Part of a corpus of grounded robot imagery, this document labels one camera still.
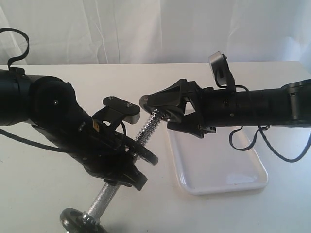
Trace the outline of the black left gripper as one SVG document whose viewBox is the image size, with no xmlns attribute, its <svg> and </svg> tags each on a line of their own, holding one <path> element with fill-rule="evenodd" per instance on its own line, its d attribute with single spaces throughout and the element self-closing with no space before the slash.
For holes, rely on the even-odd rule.
<svg viewBox="0 0 311 233">
<path fill-rule="evenodd" d="M 127 136 L 124 122 L 118 119 L 106 125 L 93 119 L 92 123 L 92 129 L 84 128 L 93 153 L 84 159 L 86 171 L 93 177 L 140 191 L 148 178 L 134 165 L 135 142 Z"/>
</svg>

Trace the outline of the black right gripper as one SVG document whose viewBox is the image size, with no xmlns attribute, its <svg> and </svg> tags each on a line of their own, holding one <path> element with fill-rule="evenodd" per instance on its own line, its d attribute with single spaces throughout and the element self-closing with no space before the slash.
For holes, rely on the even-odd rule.
<svg viewBox="0 0 311 233">
<path fill-rule="evenodd" d="M 240 125 L 239 92 L 213 87 L 201 88 L 195 81 L 180 79 L 171 86 L 147 96 L 147 110 L 162 110 L 167 129 L 203 139 L 217 127 Z M 185 113 L 186 103 L 193 112 Z"/>
</svg>

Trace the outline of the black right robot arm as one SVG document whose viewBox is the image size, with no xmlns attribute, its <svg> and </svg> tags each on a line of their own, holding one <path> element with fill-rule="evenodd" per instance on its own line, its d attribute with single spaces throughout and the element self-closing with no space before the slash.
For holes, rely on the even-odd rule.
<svg viewBox="0 0 311 233">
<path fill-rule="evenodd" d="M 311 125 L 311 81 L 290 83 L 276 89 L 238 92 L 235 87 L 201 88 L 180 79 L 168 88 L 142 96 L 148 113 L 158 110 L 173 131 L 198 138 L 217 127 Z"/>
</svg>

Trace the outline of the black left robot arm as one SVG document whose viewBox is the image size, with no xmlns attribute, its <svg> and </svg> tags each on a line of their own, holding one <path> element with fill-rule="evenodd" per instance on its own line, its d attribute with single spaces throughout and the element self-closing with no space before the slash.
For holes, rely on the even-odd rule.
<svg viewBox="0 0 311 233">
<path fill-rule="evenodd" d="M 137 123 L 140 108 L 117 97 L 103 104 L 89 115 L 69 82 L 27 75 L 21 68 L 0 72 L 1 135 L 68 154 L 93 177 L 141 190 L 147 177 L 135 166 L 135 156 L 151 164 L 157 158 L 127 135 L 125 124 Z"/>
</svg>

